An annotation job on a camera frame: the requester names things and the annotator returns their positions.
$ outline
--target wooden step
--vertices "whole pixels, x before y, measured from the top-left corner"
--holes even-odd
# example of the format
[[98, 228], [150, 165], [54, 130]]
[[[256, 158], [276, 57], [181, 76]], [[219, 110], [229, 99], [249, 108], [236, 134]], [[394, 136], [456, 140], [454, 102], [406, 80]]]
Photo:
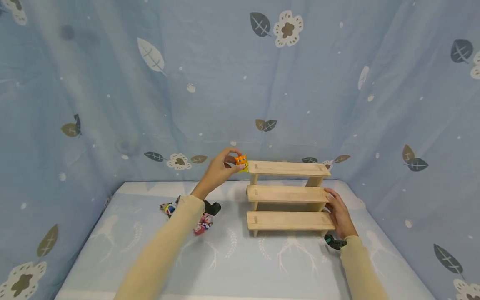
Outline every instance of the wooden step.
[[279, 161], [249, 160], [248, 171], [251, 174], [281, 176], [331, 176], [324, 164], [289, 163]]
[[274, 203], [329, 203], [322, 187], [249, 185], [250, 202]]
[[324, 236], [335, 226], [328, 213], [320, 212], [247, 212], [248, 230], [258, 231], [320, 231]]

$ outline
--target fabric backdrop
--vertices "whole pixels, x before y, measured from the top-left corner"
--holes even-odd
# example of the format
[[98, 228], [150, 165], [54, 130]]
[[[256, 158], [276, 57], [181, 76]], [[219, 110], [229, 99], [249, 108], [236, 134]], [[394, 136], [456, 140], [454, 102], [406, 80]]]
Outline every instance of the fabric backdrop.
[[480, 297], [479, 8], [0, 0], [0, 296], [51, 298], [122, 182], [234, 145], [326, 163], [437, 298]]

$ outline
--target orange toy figure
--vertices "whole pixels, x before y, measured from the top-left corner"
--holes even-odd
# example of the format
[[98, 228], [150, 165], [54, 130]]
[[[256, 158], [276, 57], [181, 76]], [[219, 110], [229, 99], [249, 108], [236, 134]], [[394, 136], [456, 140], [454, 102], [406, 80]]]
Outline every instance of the orange toy figure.
[[235, 165], [242, 165], [242, 164], [245, 165], [245, 168], [242, 171], [240, 171], [239, 173], [248, 172], [248, 160], [247, 160], [247, 155], [246, 154], [239, 155], [238, 157], [234, 157], [234, 159], [235, 159]]

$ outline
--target beige sleeve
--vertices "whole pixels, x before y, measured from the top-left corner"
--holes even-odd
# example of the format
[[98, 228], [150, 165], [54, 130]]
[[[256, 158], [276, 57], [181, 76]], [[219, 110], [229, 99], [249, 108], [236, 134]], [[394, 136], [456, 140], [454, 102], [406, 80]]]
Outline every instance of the beige sleeve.
[[203, 212], [202, 200], [192, 195], [181, 197], [172, 217], [130, 267], [114, 300], [157, 300], [180, 247], [187, 235], [193, 234]]
[[347, 276], [353, 300], [388, 300], [382, 283], [375, 273], [367, 248], [357, 236], [346, 237], [340, 259]]

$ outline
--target hand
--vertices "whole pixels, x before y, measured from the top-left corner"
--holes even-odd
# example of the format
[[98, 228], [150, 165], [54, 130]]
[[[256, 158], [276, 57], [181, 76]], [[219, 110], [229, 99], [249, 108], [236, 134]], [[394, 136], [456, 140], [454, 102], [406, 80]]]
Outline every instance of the hand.
[[245, 165], [235, 165], [235, 158], [230, 153], [241, 155], [239, 149], [227, 147], [212, 159], [204, 176], [193, 189], [192, 195], [204, 200], [217, 186], [221, 185], [233, 174], [242, 171]]
[[327, 203], [325, 207], [330, 211], [330, 218], [336, 227], [336, 232], [339, 237], [344, 240], [346, 237], [351, 235], [358, 236], [359, 234], [357, 233], [355, 226], [353, 226], [347, 206], [345, 203], [343, 203], [340, 195], [329, 188], [325, 188], [325, 192], [328, 192], [332, 195], [328, 198], [330, 203]]

